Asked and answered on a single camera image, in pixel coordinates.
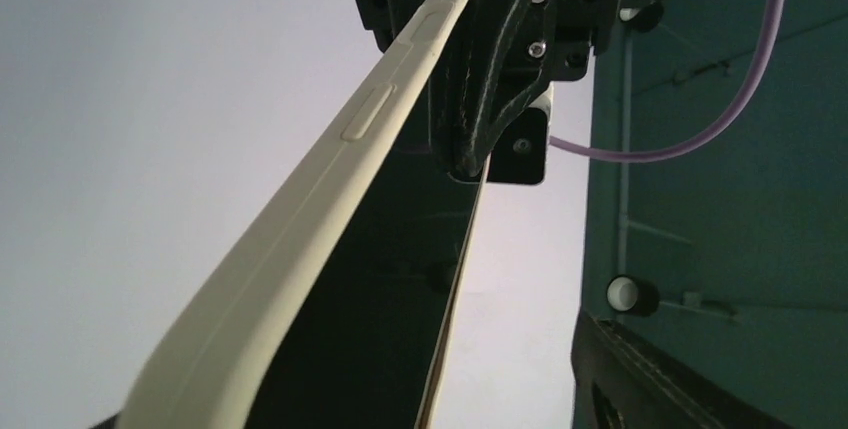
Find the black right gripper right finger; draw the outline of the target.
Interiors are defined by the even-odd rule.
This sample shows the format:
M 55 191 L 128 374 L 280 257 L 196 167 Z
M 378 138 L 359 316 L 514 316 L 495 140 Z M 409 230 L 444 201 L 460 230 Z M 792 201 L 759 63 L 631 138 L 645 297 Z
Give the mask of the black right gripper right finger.
M 787 428 L 621 323 L 579 312 L 575 413 L 590 428 Z

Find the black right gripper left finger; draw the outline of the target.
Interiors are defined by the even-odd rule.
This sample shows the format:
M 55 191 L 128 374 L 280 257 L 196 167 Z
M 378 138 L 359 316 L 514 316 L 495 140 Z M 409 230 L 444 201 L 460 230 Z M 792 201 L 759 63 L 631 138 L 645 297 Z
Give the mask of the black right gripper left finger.
M 91 426 L 90 429 L 115 429 L 119 416 L 119 413 L 113 414 L 105 418 L 104 420 L 96 423 L 95 425 Z

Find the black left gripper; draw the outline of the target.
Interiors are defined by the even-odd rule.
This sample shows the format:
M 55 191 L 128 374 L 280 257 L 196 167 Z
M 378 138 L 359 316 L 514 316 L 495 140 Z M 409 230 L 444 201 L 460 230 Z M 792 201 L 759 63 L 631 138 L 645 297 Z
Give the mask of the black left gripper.
M 355 0 L 385 51 L 423 0 Z M 555 75 L 583 75 L 622 22 L 652 30 L 666 0 L 469 0 L 430 81 L 434 156 L 456 180 L 480 178 L 505 129 Z

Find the beige phone case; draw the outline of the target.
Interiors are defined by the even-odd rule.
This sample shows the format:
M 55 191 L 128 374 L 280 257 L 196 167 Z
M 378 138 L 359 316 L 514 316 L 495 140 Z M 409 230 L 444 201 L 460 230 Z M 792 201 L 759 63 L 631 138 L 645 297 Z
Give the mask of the beige phone case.
M 241 428 L 469 0 L 424 0 L 135 380 L 121 428 Z

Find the black phone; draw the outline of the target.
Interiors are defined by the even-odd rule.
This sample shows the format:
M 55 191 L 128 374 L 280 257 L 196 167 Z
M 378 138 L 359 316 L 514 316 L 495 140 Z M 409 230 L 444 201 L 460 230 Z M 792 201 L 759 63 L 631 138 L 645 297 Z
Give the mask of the black phone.
M 426 90 L 279 346 L 250 428 L 413 428 L 478 189 L 430 153 Z

